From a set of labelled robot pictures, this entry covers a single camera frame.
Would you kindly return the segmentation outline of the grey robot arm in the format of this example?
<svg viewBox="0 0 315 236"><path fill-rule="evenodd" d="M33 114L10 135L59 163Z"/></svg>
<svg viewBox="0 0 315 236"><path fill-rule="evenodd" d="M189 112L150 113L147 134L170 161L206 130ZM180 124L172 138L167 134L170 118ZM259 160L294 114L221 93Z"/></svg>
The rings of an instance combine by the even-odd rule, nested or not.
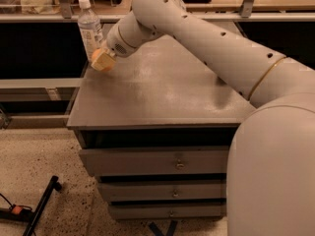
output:
<svg viewBox="0 0 315 236"><path fill-rule="evenodd" d="M161 35L251 108L228 151L227 235L315 236L315 71L196 17L182 0L132 0L92 65L106 71Z"/></svg>

